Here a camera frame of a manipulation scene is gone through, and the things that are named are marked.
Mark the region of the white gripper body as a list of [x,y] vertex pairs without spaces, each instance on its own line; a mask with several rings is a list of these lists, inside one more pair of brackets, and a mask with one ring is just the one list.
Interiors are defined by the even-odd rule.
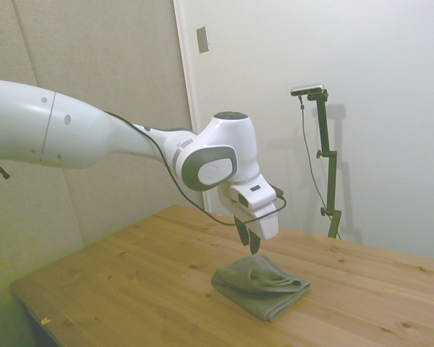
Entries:
[[226,181],[218,186],[220,203],[262,240],[278,233],[275,189],[257,175],[249,181]]

